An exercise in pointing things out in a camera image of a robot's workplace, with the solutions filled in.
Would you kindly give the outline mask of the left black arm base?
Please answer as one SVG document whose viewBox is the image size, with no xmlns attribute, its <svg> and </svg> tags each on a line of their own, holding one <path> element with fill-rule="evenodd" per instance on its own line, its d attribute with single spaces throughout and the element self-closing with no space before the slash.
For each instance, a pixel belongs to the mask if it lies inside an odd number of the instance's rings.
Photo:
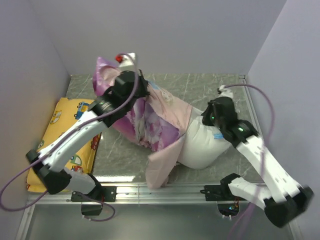
<svg viewBox="0 0 320 240">
<path fill-rule="evenodd" d="M 116 186 L 101 186 L 88 194 L 73 191 L 70 201 L 81 203 L 81 214 L 85 217 L 99 216 L 103 210 L 103 203 L 113 203 L 116 201 Z"/>
</svg>

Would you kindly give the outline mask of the purple princess print pillowcase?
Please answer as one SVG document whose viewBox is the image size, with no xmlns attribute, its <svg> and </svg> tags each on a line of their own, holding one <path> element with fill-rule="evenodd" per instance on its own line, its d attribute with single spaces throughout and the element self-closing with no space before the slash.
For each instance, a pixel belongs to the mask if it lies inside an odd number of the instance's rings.
<svg viewBox="0 0 320 240">
<path fill-rule="evenodd" d="M 150 95 L 136 100 L 133 108 L 112 127 L 129 141 L 157 152 L 185 134 L 191 105 L 148 82 Z"/>
</svg>

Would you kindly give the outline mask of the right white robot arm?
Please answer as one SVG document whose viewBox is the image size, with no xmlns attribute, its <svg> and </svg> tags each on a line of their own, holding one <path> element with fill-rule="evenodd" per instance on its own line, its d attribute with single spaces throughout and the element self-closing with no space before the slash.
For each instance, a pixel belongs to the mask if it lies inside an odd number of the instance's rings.
<svg viewBox="0 0 320 240">
<path fill-rule="evenodd" d="M 249 161 L 264 182 L 264 186 L 258 186 L 232 173 L 221 179 L 219 186 L 206 185 L 201 190 L 207 201 L 246 200 L 262 209 L 268 220 L 278 228 L 307 210 L 314 197 L 313 190 L 299 184 L 283 169 L 254 126 L 238 118 L 230 97 L 222 96 L 209 101 L 202 117 L 203 124 L 217 127 L 224 139 Z"/>
</svg>

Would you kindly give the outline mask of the pink pillowcase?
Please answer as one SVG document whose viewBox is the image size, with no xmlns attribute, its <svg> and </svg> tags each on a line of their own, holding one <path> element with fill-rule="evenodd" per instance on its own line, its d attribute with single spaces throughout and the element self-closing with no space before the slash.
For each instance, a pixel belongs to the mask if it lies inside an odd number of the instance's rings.
<svg viewBox="0 0 320 240">
<path fill-rule="evenodd" d="M 192 107 L 151 81 L 147 90 L 149 95 L 139 98 L 112 127 L 130 142 L 152 150 L 145 178 L 150 189 L 158 189 L 168 182 L 181 154 Z"/>
</svg>

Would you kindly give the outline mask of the white pillow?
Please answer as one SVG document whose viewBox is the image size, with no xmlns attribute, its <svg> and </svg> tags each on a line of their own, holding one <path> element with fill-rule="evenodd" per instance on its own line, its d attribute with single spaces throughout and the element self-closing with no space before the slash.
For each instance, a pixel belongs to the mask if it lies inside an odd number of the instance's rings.
<svg viewBox="0 0 320 240">
<path fill-rule="evenodd" d="M 193 107 L 185 133 L 183 147 L 177 162 L 194 170 L 202 170 L 213 162 L 227 149 L 231 143 L 223 139 L 214 139 L 214 134 L 221 134 L 215 126 L 202 123 L 202 111 Z"/>
</svg>

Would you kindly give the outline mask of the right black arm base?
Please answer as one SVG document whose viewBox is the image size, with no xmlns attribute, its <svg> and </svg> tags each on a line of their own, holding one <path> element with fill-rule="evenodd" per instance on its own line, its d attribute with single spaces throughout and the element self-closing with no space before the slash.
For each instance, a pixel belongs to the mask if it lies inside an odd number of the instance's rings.
<svg viewBox="0 0 320 240">
<path fill-rule="evenodd" d="M 240 213 L 240 201 L 243 198 L 232 195 L 222 184 L 205 185 L 200 190 L 207 202 L 216 202 L 218 212 L 223 218 L 235 218 Z"/>
</svg>

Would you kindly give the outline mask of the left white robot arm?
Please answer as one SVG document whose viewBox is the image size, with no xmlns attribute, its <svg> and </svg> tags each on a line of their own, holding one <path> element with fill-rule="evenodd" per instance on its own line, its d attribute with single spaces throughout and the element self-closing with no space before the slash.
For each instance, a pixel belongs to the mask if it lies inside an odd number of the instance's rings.
<svg viewBox="0 0 320 240">
<path fill-rule="evenodd" d="M 141 70 L 122 71 L 114 85 L 98 96 L 71 128 L 42 150 L 26 154 L 49 194 L 70 190 L 82 193 L 89 201 L 100 197 L 101 184 L 94 176 L 70 170 L 66 164 L 96 135 L 123 119 L 137 100 L 149 95 L 147 87 Z"/>
</svg>

